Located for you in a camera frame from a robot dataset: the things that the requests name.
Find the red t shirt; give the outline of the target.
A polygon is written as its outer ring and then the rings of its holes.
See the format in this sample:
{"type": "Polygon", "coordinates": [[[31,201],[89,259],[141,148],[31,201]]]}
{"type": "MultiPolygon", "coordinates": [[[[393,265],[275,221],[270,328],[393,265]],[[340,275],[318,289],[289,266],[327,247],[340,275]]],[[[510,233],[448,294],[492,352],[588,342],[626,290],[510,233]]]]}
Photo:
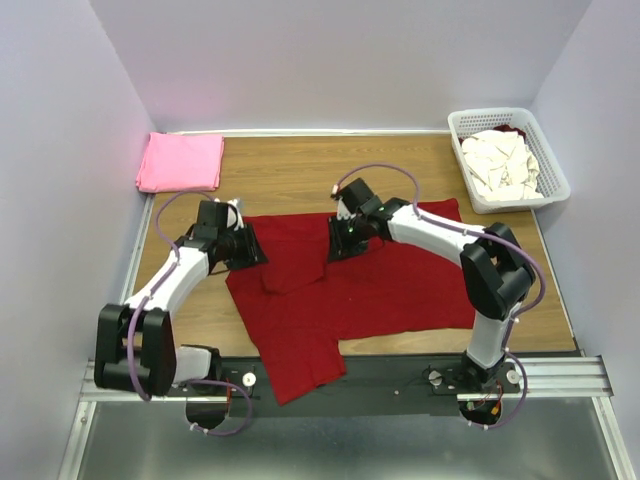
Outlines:
{"type": "Polygon", "coordinates": [[[267,261],[226,279],[281,405],[346,374],[342,340],[473,325],[458,266],[380,239],[331,262],[328,219],[250,218],[267,261]]]}

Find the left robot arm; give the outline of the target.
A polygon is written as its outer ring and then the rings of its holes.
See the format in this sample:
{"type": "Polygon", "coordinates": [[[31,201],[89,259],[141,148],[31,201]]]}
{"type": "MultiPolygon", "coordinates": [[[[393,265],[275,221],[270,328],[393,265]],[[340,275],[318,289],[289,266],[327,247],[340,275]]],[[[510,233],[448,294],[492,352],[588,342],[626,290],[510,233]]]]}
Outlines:
{"type": "Polygon", "coordinates": [[[176,347],[172,317],[217,265],[239,270],[267,257],[253,226],[242,218],[238,199],[201,201],[196,221],[176,240],[157,234],[169,245],[164,264],[136,294],[99,313],[94,382],[144,400],[187,382],[209,395],[221,385],[219,354],[211,347],[176,347]]]}

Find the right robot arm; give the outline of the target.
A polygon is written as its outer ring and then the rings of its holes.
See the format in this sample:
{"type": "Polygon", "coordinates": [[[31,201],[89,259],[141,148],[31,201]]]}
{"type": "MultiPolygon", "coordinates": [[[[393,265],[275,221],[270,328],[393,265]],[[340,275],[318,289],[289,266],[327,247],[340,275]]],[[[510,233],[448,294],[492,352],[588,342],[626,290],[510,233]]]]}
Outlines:
{"type": "Polygon", "coordinates": [[[512,231],[504,224],[472,226],[431,214],[399,198],[386,202],[358,178],[335,185],[336,214],[328,220],[328,260],[364,253],[372,238],[411,245],[460,267],[475,310],[471,342],[453,372],[440,374],[451,389],[480,392],[497,381],[507,334],[536,278],[512,231]]]}

